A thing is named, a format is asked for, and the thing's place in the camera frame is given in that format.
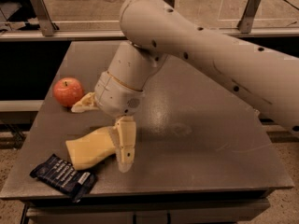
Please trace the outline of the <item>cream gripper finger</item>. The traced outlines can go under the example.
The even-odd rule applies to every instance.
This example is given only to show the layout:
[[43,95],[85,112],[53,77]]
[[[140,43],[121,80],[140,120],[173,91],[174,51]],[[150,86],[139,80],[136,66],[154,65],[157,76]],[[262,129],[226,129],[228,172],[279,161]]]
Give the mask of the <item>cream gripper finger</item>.
[[116,136],[116,156],[119,170],[128,172],[135,160],[136,123],[133,116],[123,116],[113,127]]
[[94,99],[94,92],[89,92],[77,101],[71,108],[73,113],[83,113],[86,111],[98,110],[99,107]]

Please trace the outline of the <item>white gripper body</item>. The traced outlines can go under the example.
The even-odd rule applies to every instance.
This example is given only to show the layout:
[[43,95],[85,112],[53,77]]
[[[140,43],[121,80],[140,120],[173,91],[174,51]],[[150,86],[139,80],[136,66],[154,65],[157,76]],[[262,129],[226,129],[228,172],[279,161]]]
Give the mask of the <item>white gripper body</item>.
[[141,105],[143,91],[134,91],[103,72],[94,88],[97,106],[113,118],[132,116]]

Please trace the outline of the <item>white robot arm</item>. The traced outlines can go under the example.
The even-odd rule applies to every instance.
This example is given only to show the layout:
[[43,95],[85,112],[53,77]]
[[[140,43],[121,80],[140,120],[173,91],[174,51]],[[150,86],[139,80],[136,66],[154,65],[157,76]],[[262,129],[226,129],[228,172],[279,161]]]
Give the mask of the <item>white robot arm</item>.
[[299,59],[229,35],[200,28],[163,0],[125,0],[121,42],[92,92],[76,102],[81,113],[102,110],[116,120],[66,144],[75,169],[85,170],[110,155],[127,172],[135,159],[133,118],[146,83],[167,56],[180,58],[292,134],[299,130]]

